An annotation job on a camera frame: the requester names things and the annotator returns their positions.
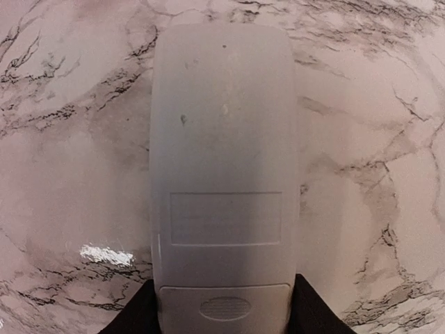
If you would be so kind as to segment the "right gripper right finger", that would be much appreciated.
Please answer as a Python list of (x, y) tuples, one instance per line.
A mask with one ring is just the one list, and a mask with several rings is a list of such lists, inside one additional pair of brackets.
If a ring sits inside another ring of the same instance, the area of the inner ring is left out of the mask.
[(287, 324), (290, 334), (355, 334), (336, 316), (306, 278), (296, 274)]

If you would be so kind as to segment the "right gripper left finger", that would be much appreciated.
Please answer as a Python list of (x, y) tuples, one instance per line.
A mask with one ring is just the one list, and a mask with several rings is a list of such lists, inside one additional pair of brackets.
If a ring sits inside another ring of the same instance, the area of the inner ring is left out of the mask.
[(147, 280), (112, 322), (99, 334), (159, 334), (154, 281)]

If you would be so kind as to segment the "white battery cover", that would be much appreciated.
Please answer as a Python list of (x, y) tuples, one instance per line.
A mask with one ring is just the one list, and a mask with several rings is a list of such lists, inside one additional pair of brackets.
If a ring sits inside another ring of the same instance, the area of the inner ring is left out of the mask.
[(283, 333), (291, 288), (163, 287), (159, 323), (163, 333)]

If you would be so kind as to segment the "white remote control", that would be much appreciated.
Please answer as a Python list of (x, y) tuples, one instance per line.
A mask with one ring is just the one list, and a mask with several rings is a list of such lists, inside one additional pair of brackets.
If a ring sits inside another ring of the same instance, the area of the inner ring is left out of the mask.
[(296, 276), (298, 113), (291, 43), (255, 24), (159, 36), (149, 137), (152, 263), (163, 287)]

